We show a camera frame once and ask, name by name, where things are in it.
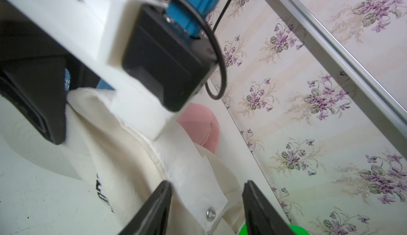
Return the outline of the grey white baseball cap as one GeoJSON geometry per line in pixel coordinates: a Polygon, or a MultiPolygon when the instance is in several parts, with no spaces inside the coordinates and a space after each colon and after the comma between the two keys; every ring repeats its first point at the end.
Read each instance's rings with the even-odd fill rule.
{"type": "Polygon", "coordinates": [[[66,140],[54,145],[1,98],[1,135],[30,163],[85,182],[122,225],[167,180],[173,191],[168,234],[236,235],[245,214],[233,172],[178,123],[150,141],[114,115],[115,106],[112,90],[70,91],[66,140]]]}

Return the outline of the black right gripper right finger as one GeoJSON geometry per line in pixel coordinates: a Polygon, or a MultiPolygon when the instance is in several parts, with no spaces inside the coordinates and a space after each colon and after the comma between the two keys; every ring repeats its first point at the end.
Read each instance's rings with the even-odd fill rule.
{"type": "Polygon", "coordinates": [[[244,184],[242,199],[249,235],[294,235],[255,182],[249,180],[244,184]]]}

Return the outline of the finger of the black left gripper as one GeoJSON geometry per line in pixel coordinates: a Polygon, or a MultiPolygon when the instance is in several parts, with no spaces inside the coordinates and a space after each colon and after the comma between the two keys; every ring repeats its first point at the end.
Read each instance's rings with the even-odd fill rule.
{"type": "Polygon", "coordinates": [[[1,95],[54,145],[66,136],[65,69],[62,57],[1,63],[1,95]]]}

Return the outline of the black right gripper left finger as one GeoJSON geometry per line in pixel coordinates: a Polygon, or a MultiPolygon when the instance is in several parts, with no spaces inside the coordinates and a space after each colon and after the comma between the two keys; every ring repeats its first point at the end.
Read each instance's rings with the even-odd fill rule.
{"type": "Polygon", "coordinates": [[[148,200],[120,231],[120,235],[165,235],[172,198],[172,186],[162,181],[148,200]]]}

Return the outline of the light blue baseball cap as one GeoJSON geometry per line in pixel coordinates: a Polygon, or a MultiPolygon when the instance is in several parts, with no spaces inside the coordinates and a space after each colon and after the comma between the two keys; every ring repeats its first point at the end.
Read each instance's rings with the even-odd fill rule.
{"type": "MultiPolygon", "coordinates": [[[[104,80],[100,80],[95,87],[96,89],[114,90],[112,86],[107,84],[104,80]]],[[[65,90],[70,91],[71,89],[71,74],[68,69],[65,69],[65,90]]]]}

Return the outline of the pink baseball cap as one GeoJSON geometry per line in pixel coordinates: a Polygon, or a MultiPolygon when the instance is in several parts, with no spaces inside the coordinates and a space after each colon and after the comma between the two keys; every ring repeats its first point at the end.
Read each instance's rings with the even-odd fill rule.
{"type": "Polygon", "coordinates": [[[215,154],[220,125],[214,113],[204,105],[191,103],[177,119],[191,140],[215,154]]]}

